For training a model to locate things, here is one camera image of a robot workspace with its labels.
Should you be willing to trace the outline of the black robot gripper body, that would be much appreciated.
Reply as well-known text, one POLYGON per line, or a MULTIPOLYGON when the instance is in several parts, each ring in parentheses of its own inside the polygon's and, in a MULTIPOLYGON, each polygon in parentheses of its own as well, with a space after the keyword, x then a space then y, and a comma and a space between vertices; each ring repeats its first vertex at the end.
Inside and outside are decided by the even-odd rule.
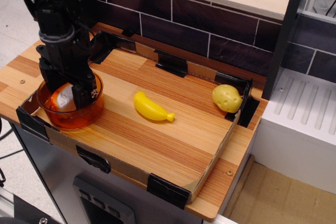
POLYGON ((36 48, 40 58, 46 59, 72 85, 79 84, 84 89, 97 87, 88 64, 92 53, 90 37, 73 28, 60 36, 39 31, 39 37, 44 43, 36 48))

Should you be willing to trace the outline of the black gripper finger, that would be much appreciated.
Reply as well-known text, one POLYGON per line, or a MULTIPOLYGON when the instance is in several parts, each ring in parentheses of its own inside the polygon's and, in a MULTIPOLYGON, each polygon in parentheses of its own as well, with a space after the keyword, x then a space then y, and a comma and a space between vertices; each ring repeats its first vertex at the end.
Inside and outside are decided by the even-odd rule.
POLYGON ((71 87, 73 101, 77 110, 87 107, 95 102, 98 96, 98 90, 87 91, 83 86, 76 84, 71 87))
POLYGON ((51 94, 64 84, 68 83, 65 77, 55 70, 46 59, 39 59, 39 68, 44 82, 51 94))

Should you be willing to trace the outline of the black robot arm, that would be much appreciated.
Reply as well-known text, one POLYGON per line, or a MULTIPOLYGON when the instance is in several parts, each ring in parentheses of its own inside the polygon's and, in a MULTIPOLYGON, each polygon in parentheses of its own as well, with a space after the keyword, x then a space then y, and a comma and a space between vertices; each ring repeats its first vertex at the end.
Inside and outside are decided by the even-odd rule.
POLYGON ((96 45, 92 30, 80 19, 80 0, 24 0, 39 26, 43 42, 36 48, 39 67, 51 93, 72 84, 76 109, 91 104, 98 95, 89 59, 96 45))

